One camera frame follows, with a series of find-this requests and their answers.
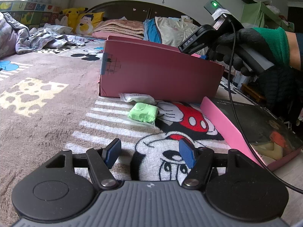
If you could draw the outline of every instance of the crumpled clothes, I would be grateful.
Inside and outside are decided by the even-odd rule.
[[[9,13],[4,13],[3,16],[7,23],[18,33],[16,42],[17,54],[30,53],[41,50],[42,48],[59,49],[64,45],[85,45],[84,37],[60,35],[50,28],[43,28],[30,35],[28,27],[13,19]]]

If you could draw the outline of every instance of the circular pad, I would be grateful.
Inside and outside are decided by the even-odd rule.
[[[39,168],[13,189],[12,202],[20,217],[57,222],[84,210],[95,197],[93,185],[64,168]]]
[[[288,202],[283,184],[268,173],[246,169],[214,178],[205,193],[216,210],[241,221],[263,222],[279,217]]]

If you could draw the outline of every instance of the gloved hand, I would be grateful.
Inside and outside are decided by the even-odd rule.
[[[223,60],[229,65],[231,55],[222,55],[215,50],[217,45],[229,46],[229,48],[232,49],[233,43],[234,33],[223,34],[209,50],[208,59]],[[267,28],[240,29],[236,32],[236,43],[246,44],[277,66],[289,65],[288,39],[285,31],[281,27],[275,30]],[[236,54],[234,55],[233,66],[237,71],[241,71],[244,76],[251,75],[247,67],[244,66],[242,59]]]

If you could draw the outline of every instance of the green glove cuff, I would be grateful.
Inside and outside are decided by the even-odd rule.
[[[278,29],[254,28],[265,39],[277,63],[289,66],[289,46],[285,31]]]

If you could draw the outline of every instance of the plastic bag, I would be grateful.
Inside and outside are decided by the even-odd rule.
[[[123,119],[125,121],[128,121],[129,124],[132,124],[132,125],[137,125],[137,126],[152,126],[152,127],[156,127],[155,125],[155,122],[152,122],[152,123],[146,123],[146,122],[140,122],[140,121],[137,121],[137,120],[132,120],[128,117],[128,115],[123,115],[121,117],[119,117],[120,119]]]
[[[123,119],[132,124],[151,125],[155,127],[158,112],[159,108],[157,106],[137,102]]]
[[[155,99],[153,97],[151,97],[150,95],[145,95],[145,94],[123,94],[123,93],[119,93],[120,96],[120,100],[122,102],[131,102],[131,101],[135,101],[135,102],[142,102],[145,104],[150,104],[155,106],[157,103],[155,101]]]

